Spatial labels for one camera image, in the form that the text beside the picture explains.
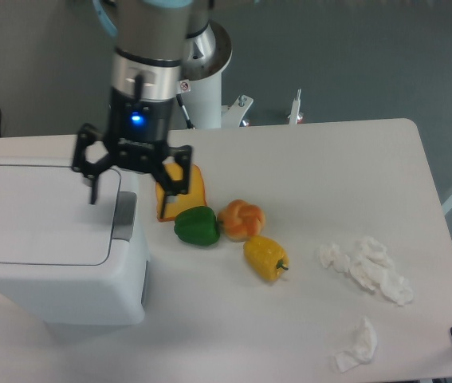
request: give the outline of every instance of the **container lid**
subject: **container lid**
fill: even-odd
[[[106,171],[91,205],[90,188],[69,167],[0,164],[0,263],[105,262],[120,179]]]

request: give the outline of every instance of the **paper towel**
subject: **paper towel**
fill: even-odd
[[[372,237],[365,236],[357,241],[351,258],[341,252],[336,243],[320,246],[318,256],[323,267],[332,264],[337,272],[348,273],[365,290],[379,289],[385,298],[399,306],[414,299],[410,282],[395,271],[387,248]]]
[[[344,373],[360,364],[370,363],[377,345],[378,337],[374,326],[368,317],[362,317],[355,330],[353,344],[334,356],[337,368]]]
[[[317,256],[325,269],[332,264],[338,273],[347,273],[350,268],[350,257],[341,252],[337,243],[321,245],[317,249]]]

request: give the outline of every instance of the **bread slice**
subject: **bread slice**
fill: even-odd
[[[176,163],[166,164],[167,173],[173,180],[181,180],[183,170]],[[160,212],[163,206],[163,189],[156,184],[156,218],[160,222],[173,221],[182,211],[188,210],[196,206],[208,206],[206,203],[206,194],[204,192],[204,180],[202,179],[201,169],[195,164],[191,167],[191,181],[188,194],[180,194],[176,197],[175,202],[166,204],[163,217]]]

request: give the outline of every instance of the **white box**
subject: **white box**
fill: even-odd
[[[0,158],[0,293],[47,322],[143,320],[150,259],[136,174],[110,169],[98,200],[66,160]]]

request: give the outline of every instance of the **bell pepper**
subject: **bell pepper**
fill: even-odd
[[[255,235],[243,245],[243,254],[248,264],[266,281],[276,281],[288,270],[288,255],[273,239]]]
[[[213,245],[220,238],[215,213],[208,206],[182,211],[175,218],[175,233],[192,245]]]
[[[256,205],[236,199],[218,213],[218,223],[233,241],[245,241],[259,235],[265,227],[265,213]]]

